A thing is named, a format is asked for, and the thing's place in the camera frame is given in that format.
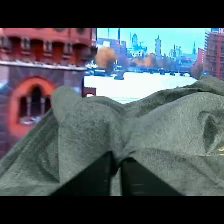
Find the black object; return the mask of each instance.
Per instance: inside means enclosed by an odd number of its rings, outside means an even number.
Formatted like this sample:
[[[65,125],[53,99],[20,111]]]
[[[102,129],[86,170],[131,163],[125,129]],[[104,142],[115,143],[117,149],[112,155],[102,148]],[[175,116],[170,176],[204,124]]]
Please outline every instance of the black object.
[[[114,157],[108,152],[51,196],[109,196],[115,173]]]
[[[123,196],[181,196],[133,158],[121,164]]]
[[[181,196],[132,158],[119,167],[124,196]],[[111,178],[119,167],[113,153],[107,152],[51,196],[109,196]]]

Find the gray cloth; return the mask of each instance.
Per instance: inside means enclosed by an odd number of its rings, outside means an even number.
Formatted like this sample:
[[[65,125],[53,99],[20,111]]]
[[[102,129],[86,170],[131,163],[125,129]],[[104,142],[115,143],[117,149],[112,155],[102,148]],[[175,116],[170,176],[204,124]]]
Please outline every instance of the gray cloth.
[[[184,195],[224,195],[223,81],[204,77],[125,105],[69,87],[51,100],[52,110],[0,161],[0,195],[49,195],[109,150]],[[117,175],[112,195],[119,184]]]

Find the city skyline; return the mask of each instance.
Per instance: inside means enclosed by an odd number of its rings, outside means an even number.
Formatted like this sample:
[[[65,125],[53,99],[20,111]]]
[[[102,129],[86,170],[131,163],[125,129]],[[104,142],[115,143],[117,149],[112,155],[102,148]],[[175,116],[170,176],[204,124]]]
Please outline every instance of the city skyline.
[[[191,54],[194,42],[196,49],[204,49],[205,32],[211,28],[121,28],[121,40],[131,46],[130,34],[137,34],[138,41],[148,48],[148,53],[155,52],[155,39],[161,40],[162,55],[169,55],[174,45],[181,46],[183,53]],[[108,28],[97,28],[98,38],[108,38]],[[109,37],[118,38],[118,28],[110,28]]]

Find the blue sky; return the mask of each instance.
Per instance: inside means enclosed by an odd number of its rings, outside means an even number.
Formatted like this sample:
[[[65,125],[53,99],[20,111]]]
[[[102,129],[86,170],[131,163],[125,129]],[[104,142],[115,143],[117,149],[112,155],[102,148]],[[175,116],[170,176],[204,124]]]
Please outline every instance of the blue sky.
[[[118,28],[110,28],[110,38],[117,39]],[[131,35],[137,34],[138,40],[148,47],[149,52],[155,52],[155,39],[160,37],[162,43],[162,55],[169,54],[174,44],[181,46],[184,53],[192,53],[194,41],[196,48],[204,48],[205,31],[211,28],[121,28],[121,40],[127,41],[130,46]],[[97,36],[108,37],[108,28],[97,28]]]

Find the sky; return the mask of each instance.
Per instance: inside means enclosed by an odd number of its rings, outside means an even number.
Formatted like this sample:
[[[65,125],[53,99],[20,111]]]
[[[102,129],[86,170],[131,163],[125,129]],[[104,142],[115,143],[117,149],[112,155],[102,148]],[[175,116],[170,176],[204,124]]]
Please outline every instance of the sky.
[[[139,42],[148,47],[148,52],[155,52],[155,39],[161,39],[161,53],[169,55],[170,49],[181,46],[183,53],[191,54],[194,46],[196,49],[203,48],[205,43],[205,32],[211,28],[121,28],[121,40],[127,42],[130,47],[130,34],[137,34]],[[108,28],[97,28],[98,38],[108,38]],[[117,39],[118,28],[110,28],[111,39]]]

